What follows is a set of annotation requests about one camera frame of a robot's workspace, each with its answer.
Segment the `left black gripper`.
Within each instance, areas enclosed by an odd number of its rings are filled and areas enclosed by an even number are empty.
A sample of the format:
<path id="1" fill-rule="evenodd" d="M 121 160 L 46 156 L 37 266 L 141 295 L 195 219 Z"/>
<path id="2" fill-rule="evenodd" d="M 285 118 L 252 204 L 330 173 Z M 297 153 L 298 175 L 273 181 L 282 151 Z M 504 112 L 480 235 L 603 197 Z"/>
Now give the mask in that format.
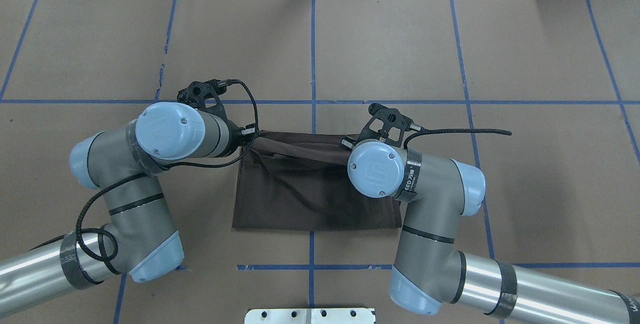
<path id="1" fill-rule="evenodd" d="M 226 121 L 227 128 L 229 129 L 229 140 L 226 147 L 226 157 L 231 156 L 239 147 L 243 147 L 247 143 L 247 136 L 243 131 L 245 127 L 237 126 L 232 121 Z"/>

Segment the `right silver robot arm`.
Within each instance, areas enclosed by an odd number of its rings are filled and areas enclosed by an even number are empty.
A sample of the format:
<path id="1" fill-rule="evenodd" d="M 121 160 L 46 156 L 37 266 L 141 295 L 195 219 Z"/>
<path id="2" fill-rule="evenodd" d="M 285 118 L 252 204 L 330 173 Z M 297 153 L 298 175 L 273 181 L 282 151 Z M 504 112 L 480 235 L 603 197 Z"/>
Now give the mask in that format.
<path id="1" fill-rule="evenodd" d="M 477 167 L 379 140 L 345 137 L 347 173 L 371 198 L 407 203 L 388 293 L 405 310 L 436 315 L 442 304 L 528 324 L 637 324 L 635 297 L 547 276 L 455 248 L 460 219 L 486 192 Z"/>

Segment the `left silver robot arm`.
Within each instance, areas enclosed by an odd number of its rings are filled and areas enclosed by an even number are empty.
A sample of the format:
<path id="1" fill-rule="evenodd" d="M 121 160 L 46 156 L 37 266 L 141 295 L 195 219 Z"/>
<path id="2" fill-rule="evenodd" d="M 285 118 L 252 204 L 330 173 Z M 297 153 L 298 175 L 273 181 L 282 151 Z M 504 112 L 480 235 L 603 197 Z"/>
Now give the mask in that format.
<path id="1" fill-rule="evenodd" d="M 67 234 L 1 263 L 1 315 L 7 317 L 119 274 L 145 283 L 185 259 L 158 175 L 191 159 L 224 158 L 250 143 L 258 121 L 235 125 L 222 105 L 157 102 L 126 126 L 76 144 L 78 182 L 96 190 Z"/>

